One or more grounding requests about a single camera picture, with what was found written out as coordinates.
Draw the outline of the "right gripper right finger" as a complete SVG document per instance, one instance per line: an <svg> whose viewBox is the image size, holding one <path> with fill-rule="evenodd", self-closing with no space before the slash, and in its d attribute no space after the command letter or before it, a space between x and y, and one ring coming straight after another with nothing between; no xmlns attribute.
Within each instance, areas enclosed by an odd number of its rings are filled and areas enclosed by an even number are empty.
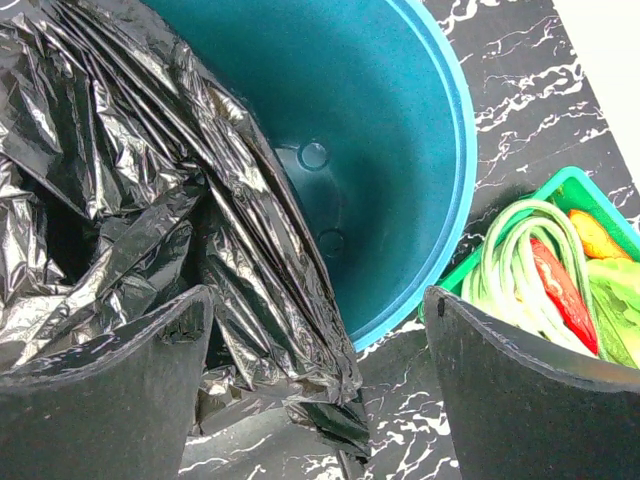
<svg viewBox="0 0 640 480"><path fill-rule="evenodd" d="M636 479L639 372L430 287L423 316L465 479Z"/></svg>

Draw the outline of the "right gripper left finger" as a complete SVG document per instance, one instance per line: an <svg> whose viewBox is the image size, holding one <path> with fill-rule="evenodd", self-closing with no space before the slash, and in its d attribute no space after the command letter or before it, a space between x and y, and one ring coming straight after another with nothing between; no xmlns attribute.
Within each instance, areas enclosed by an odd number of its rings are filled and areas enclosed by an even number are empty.
<svg viewBox="0 0 640 480"><path fill-rule="evenodd" d="M1 375L4 479L174 479L213 319L194 287L80 346Z"/></svg>

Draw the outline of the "black trash bag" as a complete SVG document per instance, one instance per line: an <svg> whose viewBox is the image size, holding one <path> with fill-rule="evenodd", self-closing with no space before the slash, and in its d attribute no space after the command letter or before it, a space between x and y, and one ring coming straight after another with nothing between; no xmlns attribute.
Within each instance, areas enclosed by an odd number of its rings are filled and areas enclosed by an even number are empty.
<svg viewBox="0 0 640 480"><path fill-rule="evenodd" d="M1 15L1 377L87 385L144 340L189 427L283 407L358 459L362 377L292 186L251 114L138 1Z"/></svg>

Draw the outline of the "teal plastic trash bin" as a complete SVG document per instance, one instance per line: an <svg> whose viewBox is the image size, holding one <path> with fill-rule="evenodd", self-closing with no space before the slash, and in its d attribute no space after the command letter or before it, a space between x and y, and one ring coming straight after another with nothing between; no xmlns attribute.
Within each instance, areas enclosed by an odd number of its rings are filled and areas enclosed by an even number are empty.
<svg viewBox="0 0 640 480"><path fill-rule="evenodd" d="M451 260L477 171L458 58L417 1L154 1L251 111L363 350Z"/></svg>

